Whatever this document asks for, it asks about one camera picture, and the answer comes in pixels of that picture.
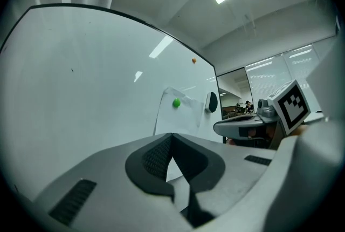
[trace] black whiteboard edge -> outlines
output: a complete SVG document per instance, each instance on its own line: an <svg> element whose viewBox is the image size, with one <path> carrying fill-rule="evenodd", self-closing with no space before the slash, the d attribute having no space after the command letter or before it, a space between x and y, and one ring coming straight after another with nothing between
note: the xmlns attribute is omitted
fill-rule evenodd
<svg viewBox="0 0 345 232"><path fill-rule="evenodd" d="M8 38L10 37L12 31L15 29L15 27L18 25L18 23L20 22L20 20L22 20L22 18L29 12L29 10L31 9L40 9L40 8L53 8L55 6L69 6L71 8L85 8L85 9L93 9L93 10L100 10L100 11L105 11L105 12L109 12L109 13L113 13L113 14L116 14L116 15L120 15L120 16L123 16L123 17L126 17L128 19L131 19L131 20L134 20L134 21L137 21L141 24L144 24L156 31L159 31L171 38L173 38L175 41L179 42L181 45L185 46L187 49L189 49L190 51L192 51L193 53L195 53L197 56L199 56L200 58L202 58L204 61L206 61L208 64L210 64L212 67L213 67L213 70L215 72L215 79L216 79L216 82L217 82L217 87L218 87L218 99L219 99L219 104L220 104L220 119L222 120L223 118L223 114L222 114L222 102L220 100L220 94L219 94L219 85L218 85L218 79L217 79L217 75L216 75L216 68L215 66L209 62L206 58L204 58L201 54L199 54L196 50L193 50L190 46L184 44L182 41L180 41L179 39L177 39L176 37L172 36L171 34L153 26L152 24L149 24L147 22L145 22L144 20L141 20L139 18L136 18L132 15L129 15L127 13L123 13L121 11L117 11L117 10L111 10L111 9L107 9L107 8L102 8L101 6L95 6L95 5L86 5L86 4L74 4L74 3L52 3L52 4L43 4L43 5L32 5L30 6L24 13L23 15L18 19L18 21L16 21L16 23L14 24L14 26L12 27L12 29L9 31L9 33L7 34L3 44L1 45L1 48L0 48L0 54L2 53L2 50L3 50L3 47L5 45L5 43L7 42Z"/></svg>

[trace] person in background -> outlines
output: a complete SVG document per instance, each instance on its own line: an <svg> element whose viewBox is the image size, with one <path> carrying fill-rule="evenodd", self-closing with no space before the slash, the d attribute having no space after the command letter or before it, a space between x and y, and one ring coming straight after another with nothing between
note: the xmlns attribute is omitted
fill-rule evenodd
<svg viewBox="0 0 345 232"><path fill-rule="evenodd" d="M246 113L253 112L253 104L250 101L246 101Z"/></svg>

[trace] black vent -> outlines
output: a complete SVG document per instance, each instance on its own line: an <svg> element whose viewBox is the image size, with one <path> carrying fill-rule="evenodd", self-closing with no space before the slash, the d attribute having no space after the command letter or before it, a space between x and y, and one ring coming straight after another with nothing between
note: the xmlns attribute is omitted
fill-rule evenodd
<svg viewBox="0 0 345 232"><path fill-rule="evenodd" d="M248 160L250 162L254 162L254 163L266 165L266 166L268 166L271 163L271 159L257 157L254 155L248 155L244 160Z"/></svg>
<svg viewBox="0 0 345 232"><path fill-rule="evenodd" d="M95 186L96 183L90 180L83 179L78 181L50 211L49 215L57 221L69 226Z"/></svg>

